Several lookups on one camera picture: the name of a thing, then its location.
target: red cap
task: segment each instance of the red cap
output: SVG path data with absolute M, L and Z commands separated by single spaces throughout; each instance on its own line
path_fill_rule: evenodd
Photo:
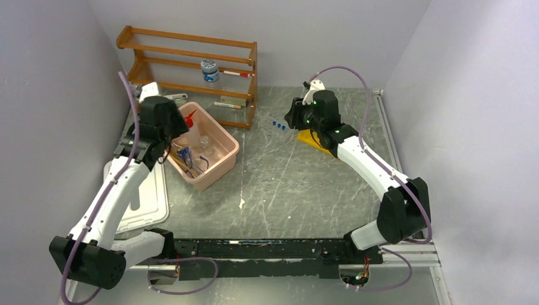
M 189 127 L 189 128 L 193 127 L 193 120 L 191 119 L 191 116 L 193 116 L 193 113 L 195 111 L 196 111 L 196 109 L 193 110 L 191 113 L 189 113 L 189 115 L 186 116 L 185 119 L 184 119 L 186 124 L 187 124 L 187 127 Z

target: white tray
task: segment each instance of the white tray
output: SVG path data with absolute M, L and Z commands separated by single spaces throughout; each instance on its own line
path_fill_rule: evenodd
M 109 174 L 111 162 L 105 165 L 104 178 Z M 165 185 L 165 169 L 156 163 L 146 180 L 139 187 L 140 207 L 133 211 L 131 204 L 121 221 L 117 233 L 129 232 L 135 229 L 148 227 L 153 224 L 165 222 L 170 211 L 168 210 L 167 186 Z

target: wooden shelf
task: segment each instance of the wooden shelf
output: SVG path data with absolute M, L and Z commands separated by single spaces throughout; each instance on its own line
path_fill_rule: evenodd
M 144 85 L 157 81 L 170 89 L 245 98 L 250 108 L 247 121 L 220 123 L 250 129 L 257 102 L 256 42 L 137 29 L 127 25 L 118 36 L 116 46 L 132 49 L 135 53 L 135 61 L 128 73 L 132 83 Z M 218 61 L 221 72 L 218 81 L 204 81 L 201 58 Z M 245 73 L 248 77 L 229 75 L 224 71 Z

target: gray wall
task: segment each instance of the gray wall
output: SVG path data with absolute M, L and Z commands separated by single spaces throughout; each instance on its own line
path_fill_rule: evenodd
M 0 295 L 55 304 L 48 244 L 95 196 L 128 110 L 120 64 L 86 1 L 0 9 Z
M 387 86 L 455 304 L 539 304 L 539 7 L 433 0 Z
M 430 0 L 254 1 L 90 0 L 109 39 L 125 25 L 257 41 L 259 85 L 301 86 L 330 65 L 349 65 L 381 88 Z M 133 51 L 118 50 L 131 69 Z M 346 72 L 328 72 L 328 86 L 357 86 Z

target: gray marble tabletop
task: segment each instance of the gray marble tabletop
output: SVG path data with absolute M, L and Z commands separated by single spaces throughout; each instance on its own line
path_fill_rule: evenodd
M 331 90 L 339 99 L 342 121 L 358 130 L 364 92 Z M 273 120 L 285 123 L 292 98 L 302 92 L 259 87 L 252 128 L 226 128 L 240 144 L 236 165 L 208 189 L 186 183 L 166 162 L 170 217 L 158 226 L 176 238 L 333 238 L 375 219 L 379 199 L 352 168 L 296 140 L 297 132 L 272 125 Z M 188 100 L 217 119 L 245 121 L 245 109 L 213 106 L 218 98 L 189 93 Z M 395 166 L 380 113 L 373 99 L 364 139 Z

